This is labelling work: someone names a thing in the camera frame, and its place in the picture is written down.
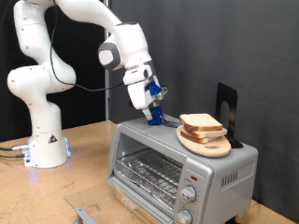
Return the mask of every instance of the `black stand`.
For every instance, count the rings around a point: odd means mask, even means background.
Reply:
[[[230,108],[230,119],[228,123],[226,138],[230,141],[232,148],[242,148],[243,145],[239,143],[235,138],[235,115],[236,115],[236,102],[237,93],[236,90],[224,85],[223,83],[218,83],[217,89],[217,101],[216,101],[216,115],[215,119],[221,122],[221,105],[226,101]]]
[[[237,221],[235,221],[235,217],[229,219],[225,224],[239,224]]]

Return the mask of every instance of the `control knob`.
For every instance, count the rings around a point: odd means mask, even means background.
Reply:
[[[195,189],[193,187],[186,187],[180,191],[180,195],[187,200],[189,203],[192,203],[196,199]]]
[[[191,224],[192,216],[187,210],[181,210],[177,214],[177,224]]]

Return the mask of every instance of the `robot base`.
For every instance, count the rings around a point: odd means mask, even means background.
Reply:
[[[67,138],[62,131],[33,133],[28,139],[30,152],[24,158],[25,166],[52,168],[64,164],[70,156]]]

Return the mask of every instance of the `oven vent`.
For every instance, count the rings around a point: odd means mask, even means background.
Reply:
[[[224,175],[221,180],[221,189],[226,189],[233,185],[235,182],[239,182],[253,174],[253,161],[248,163],[231,173]]]

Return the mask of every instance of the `warning label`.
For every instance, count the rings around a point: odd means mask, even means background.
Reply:
[[[50,140],[49,140],[49,144],[50,143],[54,143],[54,142],[57,142],[57,138],[54,136],[54,134],[50,137]]]

